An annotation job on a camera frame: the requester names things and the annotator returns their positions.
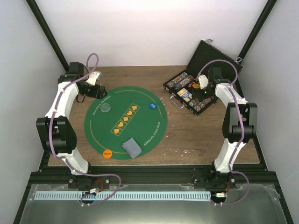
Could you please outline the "black poker chip case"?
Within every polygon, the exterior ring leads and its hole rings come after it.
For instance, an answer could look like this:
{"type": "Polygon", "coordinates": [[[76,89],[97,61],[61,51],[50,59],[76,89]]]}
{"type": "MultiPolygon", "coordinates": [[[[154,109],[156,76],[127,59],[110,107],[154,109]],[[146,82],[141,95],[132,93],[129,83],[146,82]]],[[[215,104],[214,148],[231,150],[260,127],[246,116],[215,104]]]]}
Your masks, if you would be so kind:
{"type": "Polygon", "coordinates": [[[199,83],[198,75],[206,75],[209,82],[218,81],[230,81],[235,78],[235,71],[231,65],[226,62],[214,62],[212,60],[221,59],[232,63],[236,67],[238,72],[241,72],[243,66],[235,61],[231,57],[222,53],[220,50],[210,44],[211,40],[201,40],[196,48],[193,56],[191,57],[186,69],[174,76],[163,84],[163,87],[170,93],[174,94],[175,98],[184,103],[185,108],[190,110],[194,115],[198,116],[213,103],[216,103],[216,96],[214,100],[210,98],[199,101],[195,98],[195,89],[192,87],[194,83],[199,83]],[[192,100],[185,102],[177,92],[186,88],[192,94],[192,100]]]}

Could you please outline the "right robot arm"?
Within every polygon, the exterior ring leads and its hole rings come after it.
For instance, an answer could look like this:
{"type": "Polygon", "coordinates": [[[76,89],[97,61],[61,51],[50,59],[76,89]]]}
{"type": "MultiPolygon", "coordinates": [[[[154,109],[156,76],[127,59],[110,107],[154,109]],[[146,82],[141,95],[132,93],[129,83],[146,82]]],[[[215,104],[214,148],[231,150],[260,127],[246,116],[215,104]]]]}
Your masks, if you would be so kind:
{"type": "Polygon", "coordinates": [[[226,107],[222,124],[224,142],[207,177],[208,184],[218,188],[234,173],[233,164],[238,154],[256,134],[257,105],[241,97],[233,87],[234,82],[207,78],[202,72],[203,69],[197,75],[201,92],[217,97],[226,107]]]}

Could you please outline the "clear acrylic dealer button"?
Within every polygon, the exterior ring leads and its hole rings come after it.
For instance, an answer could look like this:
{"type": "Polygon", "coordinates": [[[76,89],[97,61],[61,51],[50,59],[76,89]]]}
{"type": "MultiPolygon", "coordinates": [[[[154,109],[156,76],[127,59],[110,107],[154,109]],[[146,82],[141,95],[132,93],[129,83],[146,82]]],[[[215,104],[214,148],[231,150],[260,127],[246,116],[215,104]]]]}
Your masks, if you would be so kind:
{"type": "Polygon", "coordinates": [[[108,112],[108,111],[110,111],[110,109],[111,109],[111,106],[110,106],[110,104],[108,104],[108,103],[103,103],[103,104],[100,106],[100,110],[101,110],[102,112],[108,112]]]}

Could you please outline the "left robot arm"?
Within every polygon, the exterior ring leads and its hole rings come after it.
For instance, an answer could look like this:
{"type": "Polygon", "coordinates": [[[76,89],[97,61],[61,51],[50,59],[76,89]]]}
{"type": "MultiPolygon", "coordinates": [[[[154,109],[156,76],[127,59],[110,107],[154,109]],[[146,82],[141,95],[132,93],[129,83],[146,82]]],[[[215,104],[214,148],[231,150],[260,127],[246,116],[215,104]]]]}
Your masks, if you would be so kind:
{"type": "Polygon", "coordinates": [[[73,175],[80,175],[79,183],[89,189],[95,184],[95,176],[88,172],[90,165],[77,149],[77,136],[69,117],[78,95],[103,99],[107,91],[96,83],[101,72],[91,70],[85,75],[84,69],[82,63],[70,63],[69,71],[58,78],[52,106],[44,117],[36,120],[36,127],[43,149],[63,161],[73,175]]]}

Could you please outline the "blue small blind button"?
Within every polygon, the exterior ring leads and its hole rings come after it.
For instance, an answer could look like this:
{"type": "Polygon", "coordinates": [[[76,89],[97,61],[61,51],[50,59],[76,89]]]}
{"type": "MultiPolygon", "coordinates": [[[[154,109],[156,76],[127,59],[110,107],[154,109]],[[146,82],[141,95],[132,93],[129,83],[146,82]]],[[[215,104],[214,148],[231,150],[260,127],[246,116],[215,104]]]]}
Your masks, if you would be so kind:
{"type": "Polygon", "coordinates": [[[151,102],[149,104],[149,107],[150,107],[150,109],[155,110],[155,109],[157,109],[157,103],[156,102],[151,102]]]}

